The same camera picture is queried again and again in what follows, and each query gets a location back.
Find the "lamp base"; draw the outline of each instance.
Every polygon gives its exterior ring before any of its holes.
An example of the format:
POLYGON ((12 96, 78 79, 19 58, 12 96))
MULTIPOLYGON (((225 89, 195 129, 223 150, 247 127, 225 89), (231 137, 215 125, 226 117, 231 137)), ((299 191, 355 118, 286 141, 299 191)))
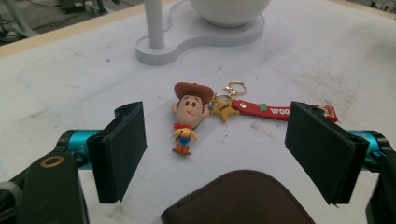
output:
POLYGON ((164 48, 151 48, 148 36, 137 41, 136 57, 142 63, 171 63, 184 51, 199 46, 232 47, 248 44, 262 36, 265 24, 264 18, 259 16, 240 27, 218 27, 205 21, 192 8, 190 1, 174 4, 167 14, 169 26, 163 34, 164 48))

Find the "table surface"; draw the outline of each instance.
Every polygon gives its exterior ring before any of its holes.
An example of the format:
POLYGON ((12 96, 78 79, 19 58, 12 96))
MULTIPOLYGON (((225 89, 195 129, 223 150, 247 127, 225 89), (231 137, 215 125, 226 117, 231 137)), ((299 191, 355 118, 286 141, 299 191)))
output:
MULTIPOLYGON (((172 5, 166 4, 163 11, 172 5)), ((268 105, 329 104, 346 130, 376 130, 396 144, 396 23, 330 1, 272 1, 262 37, 239 47, 199 47, 175 62, 139 62, 134 45, 147 33, 143 6, 0 48, 0 181, 53 150, 70 129, 103 129, 113 110, 143 101, 148 149, 122 203, 99 204, 91 171, 80 171, 91 223, 161 223, 178 199, 225 173, 273 176, 317 223, 365 223, 376 174, 361 172, 350 204, 327 205, 285 148, 287 122, 209 117, 192 155, 172 152, 171 104, 179 81, 268 105)))

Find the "small toy figure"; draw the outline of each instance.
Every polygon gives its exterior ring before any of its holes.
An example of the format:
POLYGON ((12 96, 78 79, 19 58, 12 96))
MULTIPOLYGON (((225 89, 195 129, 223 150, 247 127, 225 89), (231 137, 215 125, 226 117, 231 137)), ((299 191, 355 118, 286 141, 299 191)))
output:
POLYGON ((177 121, 174 125, 177 144, 173 151, 190 155, 188 143, 191 138, 194 140, 198 138, 194 129, 209 116, 209 109, 205 105, 213 99, 214 92, 204 85, 178 82, 175 85, 175 94, 179 101, 172 104, 172 111, 176 113, 177 121))

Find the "toy figure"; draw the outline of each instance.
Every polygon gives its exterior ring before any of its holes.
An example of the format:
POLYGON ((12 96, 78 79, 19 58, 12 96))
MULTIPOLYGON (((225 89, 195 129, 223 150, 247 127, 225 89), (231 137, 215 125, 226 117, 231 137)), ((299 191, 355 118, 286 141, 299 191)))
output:
POLYGON ((204 117, 209 116, 209 109, 205 105, 213 99, 214 92, 204 85, 178 82, 175 85, 175 94, 179 101, 172 104, 172 111, 176 113, 177 121, 174 125, 177 144, 173 151, 190 155, 188 143, 191 138, 194 140, 198 138, 194 129, 204 117))

